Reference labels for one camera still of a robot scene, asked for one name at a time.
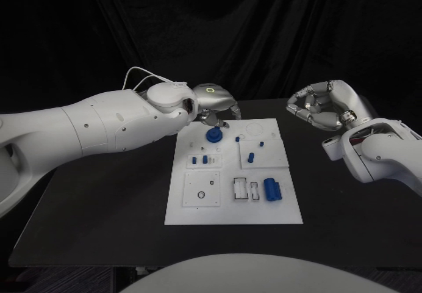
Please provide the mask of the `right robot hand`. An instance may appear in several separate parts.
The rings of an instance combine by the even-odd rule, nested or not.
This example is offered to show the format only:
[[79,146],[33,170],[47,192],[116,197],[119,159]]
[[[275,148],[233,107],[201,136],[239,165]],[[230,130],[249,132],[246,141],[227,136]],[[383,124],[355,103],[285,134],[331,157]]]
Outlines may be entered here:
[[305,86],[289,97],[285,108],[295,117],[325,131],[351,129],[373,120],[363,99],[341,80]]

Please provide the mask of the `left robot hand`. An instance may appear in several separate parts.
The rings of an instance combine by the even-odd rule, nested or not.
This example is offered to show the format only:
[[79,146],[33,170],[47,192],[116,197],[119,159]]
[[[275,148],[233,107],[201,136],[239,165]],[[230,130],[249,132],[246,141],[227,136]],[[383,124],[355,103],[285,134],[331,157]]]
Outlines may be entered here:
[[230,110],[236,120],[240,120],[240,108],[226,89],[217,84],[200,84],[193,88],[197,101],[200,122],[211,127],[229,129],[229,123],[217,118],[217,113]]

